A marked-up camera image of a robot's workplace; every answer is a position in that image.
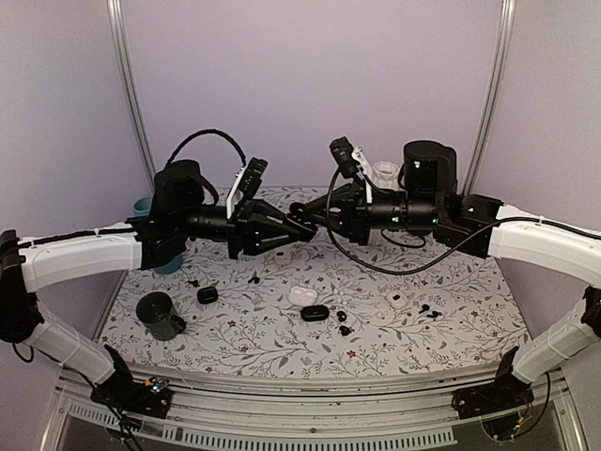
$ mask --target metal frame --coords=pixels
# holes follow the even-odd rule
[[[139,435],[167,443],[202,444],[204,449],[223,448],[226,440],[244,441],[249,444],[248,449],[252,449],[251,443],[256,449],[261,442],[265,444],[264,449],[271,446],[272,450],[279,449],[279,443],[290,443],[291,449],[314,450],[319,449],[317,445],[329,443],[331,450],[337,450],[337,443],[348,443],[348,449],[360,449],[358,443],[386,446],[391,440],[400,442],[403,438],[424,440],[452,427],[481,421],[481,418],[459,420],[450,407],[450,399],[457,388],[479,383],[483,378],[490,381],[492,373],[463,373],[461,376],[459,371],[450,371],[444,379],[423,375],[404,381],[399,377],[396,383],[389,381],[386,390],[379,380],[331,381],[329,387],[320,390],[311,389],[315,381],[296,381],[296,388],[288,392],[277,384],[257,391],[256,384],[247,385],[252,378],[243,378],[237,386],[226,386],[220,378],[192,374],[189,380],[172,380],[175,395],[169,416],[166,420],[144,418]],[[142,379],[147,374],[136,368],[135,377]],[[570,451],[585,451],[586,443],[562,372],[553,371],[551,381],[551,402],[559,418],[564,444]],[[532,388],[535,404],[543,403],[547,391],[545,378],[535,382]],[[108,428],[116,427],[108,410],[89,401],[89,395],[89,387],[76,373],[63,373],[54,395],[54,415],[42,451],[56,450],[67,415]],[[213,441],[213,446],[211,443],[207,446],[208,440]],[[423,449],[434,445],[428,443]]]
[[[495,48],[492,73],[490,75],[488,92],[486,94],[485,109],[482,119],[480,120],[480,128],[478,129],[476,144],[473,153],[471,154],[470,166],[463,184],[462,194],[470,194],[473,191],[485,156],[486,144],[488,142],[488,136],[490,135],[492,120],[497,106],[497,99],[501,90],[501,79],[505,69],[505,61],[507,59],[507,54],[509,53],[509,42],[511,40],[511,32],[514,24],[515,10],[515,0],[502,0],[497,46]]]
[[[107,0],[107,4],[118,66],[130,108],[131,120],[148,183],[152,187],[156,167],[150,153],[141,108],[133,82],[121,1]],[[463,186],[463,194],[468,194],[473,190],[484,158],[485,146],[501,88],[501,78],[509,49],[514,13],[515,0],[502,0],[497,46],[486,95],[485,109]],[[97,339],[124,277],[125,273],[122,273],[108,295],[107,303],[103,308],[100,322],[94,333],[94,337]],[[449,428],[465,423],[465,421],[460,422],[457,419],[456,412],[450,408],[450,394],[459,387],[490,381],[494,377],[495,370],[496,367],[493,365],[482,365],[432,374],[387,377],[374,380],[286,381],[211,376],[153,367],[153,374],[168,377],[172,381],[172,388],[176,395],[174,406],[170,412],[171,415],[167,420],[146,419],[145,427],[148,426],[149,430],[153,428],[155,430],[155,433],[146,435],[163,441],[184,444],[181,442],[181,437],[177,438],[176,434],[171,434],[169,431],[185,426],[191,431],[191,434],[193,430],[196,430],[198,433],[213,434],[216,437],[215,434],[220,433],[237,433],[240,435],[241,432],[244,432],[249,437],[257,437],[267,435],[266,431],[268,430],[270,435],[281,438],[295,437],[297,442],[305,441],[306,443],[306,440],[315,437],[312,435],[315,431],[308,428],[307,424],[311,423],[310,418],[315,416],[318,405],[325,409],[323,415],[326,418],[326,423],[322,423],[321,426],[330,427],[327,433],[324,431],[323,440],[328,437],[339,440],[340,437],[348,435],[348,428],[335,427],[335,425],[340,424],[339,415],[345,415],[344,408],[340,409],[339,413],[333,413],[337,406],[347,406],[347,412],[352,412],[352,414],[347,414],[350,423],[355,421],[355,418],[360,416],[361,412],[368,417],[378,415],[378,425],[370,426],[365,423],[362,428],[357,428],[359,425],[357,424],[351,426],[350,429],[353,431],[353,436],[363,436],[370,438],[370,440],[378,437],[390,437],[391,434],[399,431],[407,434],[437,428],[441,430],[441,428]],[[148,368],[143,365],[132,365],[132,371],[138,380],[143,380],[148,376]],[[552,403],[558,413],[565,444],[570,450],[584,451],[587,449],[586,442],[578,421],[574,401],[569,394],[562,372],[560,370],[554,371],[551,374],[551,379],[553,381]],[[534,385],[538,403],[544,398],[545,391],[546,383],[544,381],[538,381]],[[88,397],[89,387],[80,380],[79,376],[68,370],[63,371],[56,392],[53,395],[50,421],[42,439],[41,449],[43,451],[54,451],[56,449],[67,415],[75,404],[90,404]],[[267,413],[270,418],[263,422],[262,428],[257,429],[257,426],[261,424],[261,420],[258,420],[258,423],[254,425],[250,423],[255,420],[249,420],[248,425],[244,424],[245,421],[241,421],[242,418],[249,417],[248,415],[254,410],[253,405],[256,402],[264,403],[270,400],[274,402]],[[97,409],[99,406],[92,405],[92,407]],[[423,414],[419,414],[420,409],[424,410]],[[204,414],[204,410],[208,410],[209,414]],[[275,425],[274,418],[285,419],[287,412],[295,417],[294,420],[286,425],[282,421],[279,422],[280,425]],[[415,414],[403,415],[405,412],[415,412]],[[232,421],[232,415],[239,416],[240,421]],[[480,421],[480,419],[475,418],[468,421]],[[162,435],[157,435],[157,430],[161,430]]]
[[[123,22],[123,13],[121,9],[121,0],[107,0],[109,10],[109,22],[113,33],[113,42],[115,44],[116,59],[121,73],[121,81],[125,90],[125,96],[128,101],[130,110],[131,123],[135,132],[140,158],[146,172],[148,185],[154,190],[154,175],[157,172],[154,164],[148,138],[146,136],[146,128],[142,119],[142,110],[140,102],[135,90],[133,81],[133,72],[131,69],[130,52],[128,50],[128,42],[126,40],[125,24]]]

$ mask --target black cable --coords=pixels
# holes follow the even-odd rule
[[[577,228],[571,227],[570,225],[565,225],[565,224],[557,223],[555,221],[549,221],[547,219],[541,220],[539,218],[531,218],[531,217],[528,217],[528,216],[514,216],[514,217],[511,217],[511,218],[499,219],[499,220],[497,220],[497,221],[495,221],[493,223],[490,223],[490,224],[487,224],[487,225],[483,226],[479,230],[476,230],[472,234],[468,235],[468,237],[466,239],[464,239],[462,242],[460,242],[458,245],[456,245],[455,247],[449,249],[444,254],[442,254],[442,255],[434,258],[433,260],[431,260],[430,262],[424,264],[423,266],[420,266],[418,268],[413,268],[411,270],[406,270],[406,271],[388,270],[386,268],[380,268],[378,266],[374,266],[374,265],[372,265],[370,263],[367,263],[366,261],[361,260],[358,257],[353,256],[351,253],[349,253],[349,251],[347,251],[344,247],[342,247],[342,245],[334,237],[334,234],[332,233],[332,230],[331,230],[331,224],[330,224],[330,205],[331,205],[331,193],[332,193],[332,191],[334,189],[334,185],[336,184],[336,181],[338,180],[338,176],[339,175],[340,175],[340,168],[336,169],[336,172],[334,172],[334,175],[331,178],[330,187],[328,188],[328,196],[327,196],[327,199],[326,199],[326,228],[328,230],[328,236],[330,237],[330,240],[331,240],[332,244],[334,246],[336,246],[336,248],[340,252],[342,252],[347,258],[353,260],[356,263],[359,263],[360,265],[362,265],[365,268],[368,268],[368,269],[370,269],[372,271],[382,272],[382,273],[388,274],[388,275],[413,275],[413,274],[416,274],[418,272],[422,272],[422,271],[428,270],[428,269],[432,268],[433,266],[437,265],[438,263],[440,263],[443,259],[445,259],[446,257],[448,257],[453,252],[459,250],[459,248],[461,248],[466,242],[474,239],[475,237],[477,237],[481,233],[486,232],[488,229],[490,229],[490,228],[492,228],[494,226],[499,226],[499,225],[505,224],[505,223],[526,222],[526,223],[543,224],[543,225],[546,225],[546,226],[554,226],[554,227],[566,230],[568,232],[575,233],[575,234],[580,235],[582,237],[591,238],[593,240],[601,240],[601,236],[599,236],[599,235],[594,235],[593,233],[589,233],[589,232],[585,232],[583,230],[579,230]]]
[[[401,180],[403,180],[404,176],[405,176],[405,165],[401,164],[401,170],[398,171],[398,178],[397,178],[396,181],[398,182],[398,186],[400,186],[401,189],[403,189],[403,190],[406,191],[407,188],[405,188],[405,185],[403,184],[403,181],[401,181]]]
[[[85,374],[83,374],[83,373],[79,373],[79,374],[82,378],[84,378],[84,380],[87,382],[87,384],[92,388],[92,391],[95,392],[102,399],[103,404],[109,409],[109,411],[111,411],[111,413],[115,416],[117,423],[119,424],[121,436],[127,436],[132,442],[134,442],[136,445],[136,448],[138,448],[138,451],[144,451],[144,448],[142,448],[142,445],[140,445],[140,443],[137,441],[137,439],[131,432],[131,427],[129,425],[125,424],[125,421],[128,419],[128,417],[123,413],[117,413],[115,411],[115,409],[111,406],[111,403],[98,390],[96,385],[94,385],[94,383]],[[130,446],[130,444],[127,443],[127,440],[122,440],[121,442],[128,448],[128,450],[135,451]]]
[[[545,376],[547,376],[547,397],[545,398],[545,404],[543,405],[543,409],[541,410],[541,412],[536,417],[536,420],[534,420],[534,423],[532,423],[532,425],[528,429],[524,430],[523,432],[518,432],[513,437],[510,436],[510,437],[508,437],[506,439],[496,439],[497,442],[511,442],[511,441],[513,441],[515,439],[519,439],[520,437],[523,437],[526,434],[532,432],[532,430],[534,428],[536,428],[536,426],[541,422],[541,420],[543,419],[543,416],[545,416],[545,412],[547,411],[548,402],[551,399],[551,378],[548,375],[548,372],[545,373]]]
[[[365,179],[365,181],[367,182],[367,184],[372,187],[372,190],[374,190],[374,191],[377,191],[377,192],[382,193],[382,194],[391,194],[391,193],[394,193],[394,190],[391,190],[389,188],[380,188],[380,187],[378,187],[369,177],[367,177],[367,174],[363,174],[363,178]]]
[[[384,233],[384,229],[383,228],[379,231],[379,234],[387,242],[392,243],[394,245],[397,245],[399,247],[406,247],[407,249],[422,249],[423,247],[425,247],[425,238],[424,237],[416,237],[416,238],[419,238],[422,241],[419,244],[407,244],[407,243],[404,243],[404,242],[395,241],[392,238],[388,237]]]
[[[101,228],[98,230],[80,230],[77,232],[65,233],[63,235],[54,235],[52,237],[39,238],[30,241],[31,245],[48,244],[49,242],[57,242],[64,240],[73,240],[74,238],[93,237],[95,235],[118,235],[120,233],[132,233],[133,227],[124,228]]]
[[[17,354],[17,357],[19,357],[21,360],[23,360],[26,364],[31,364],[34,361],[34,349],[32,347],[29,347],[29,351],[31,352],[29,354],[29,358],[25,359],[23,357],[23,355],[19,352],[19,350],[17,349],[17,344],[13,343],[12,344],[12,350],[15,351],[15,354]]]
[[[191,142],[193,139],[199,137],[199,136],[203,136],[205,134],[216,134],[217,136],[221,136],[225,141],[227,141],[229,144],[232,145],[232,147],[236,150],[236,152],[238,153],[238,155],[240,156],[240,160],[242,161],[242,166],[246,165],[246,155],[244,155],[244,152],[242,151],[242,148],[240,147],[240,145],[234,140],[234,138],[232,138],[229,134],[227,134],[226,132],[222,132],[221,130],[217,130],[217,129],[204,129],[204,130],[200,130],[196,133],[192,133],[190,136],[188,136],[186,139],[184,139],[179,146],[177,146],[177,148],[174,150],[174,152],[171,154],[171,156],[169,157],[169,160],[167,160],[167,163],[165,164],[165,167],[167,167],[169,164],[171,164],[173,162],[173,160],[176,158],[176,156],[179,154],[179,152],[189,143]]]

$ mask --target black joint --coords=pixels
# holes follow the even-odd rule
[[[586,301],[586,309],[580,321],[591,326],[594,334],[601,337],[601,289],[586,288],[583,299]]]
[[[357,163],[352,158],[353,146],[345,136],[331,142],[330,152],[338,163],[342,177],[350,179],[359,173]]]
[[[501,205],[499,199],[475,194],[439,199],[439,222],[434,227],[434,239],[449,247],[458,245],[473,232],[497,221]],[[459,252],[475,257],[488,257],[491,234],[492,229],[489,228],[465,242]]]
[[[518,347],[514,347],[503,355],[493,382],[462,388],[453,393],[452,406],[459,413],[459,418],[506,411],[534,401],[531,385],[512,374],[517,350]]]
[[[38,298],[25,288],[19,256],[18,238],[14,230],[0,235],[0,340],[7,343],[21,343],[34,332],[38,324],[44,322],[38,311]]]
[[[90,399],[118,410],[166,418],[171,407],[173,392],[168,388],[162,388],[159,393],[153,393],[144,383],[134,381],[119,353],[109,346],[104,347],[113,359],[115,372],[109,379],[95,387]]]
[[[267,162],[258,158],[252,158],[248,163],[242,178],[240,179],[238,190],[246,199],[253,197],[261,186],[261,176],[267,168]]]

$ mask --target white robot arm segment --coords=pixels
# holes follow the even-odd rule
[[[539,218],[516,207],[503,206],[499,208],[497,219],[524,216]],[[584,228],[580,230],[599,234],[601,237],[599,232]],[[601,288],[601,241],[552,225],[512,222],[494,227],[488,254],[491,257],[511,258],[563,272],[594,288]]]
[[[519,347],[514,357],[512,374],[531,384],[550,369],[597,343],[599,338],[591,326],[582,322],[586,303],[579,300],[565,316]]]
[[[43,303],[39,303],[39,310],[44,322],[36,326],[24,344],[52,357],[61,366],[79,371],[94,383],[108,380],[115,372],[115,362],[108,351],[59,319]]]
[[[127,228],[117,223],[106,228]],[[110,271],[139,269],[142,264],[142,243],[135,233],[96,235],[50,242],[21,249],[19,255],[23,279],[28,293],[49,285],[86,275]],[[22,242],[35,239],[25,238]]]

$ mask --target table surface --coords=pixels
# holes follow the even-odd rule
[[[318,188],[265,188],[263,198],[287,210],[325,193]],[[407,238],[401,233],[396,240]],[[343,245],[378,266],[409,269],[423,265],[446,247],[428,237],[424,249]],[[309,243],[290,246],[292,261],[279,266],[274,251],[227,259],[224,243],[189,242],[182,268],[169,275],[129,272],[100,342],[127,361],[186,371],[261,378],[358,378],[397,376],[498,362],[528,339],[511,291],[492,258],[458,253],[412,276],[371,272],[347,260],[324,230]],[[249,280],[257,276],[258,284]],[[200,305],[191,282],[213,285],[219,301]],[[287,301],[291,287],[311,288],[331,311],[308,323]],[[408,305],[394,310],[385,296],[400,290]],[[168,293],[186,331],[160,342],[135,317],[138,301],[151,291]],[[423,304],[438,311],[420,313]],[[352,333],[342,336],[335,312],[347,313]]]

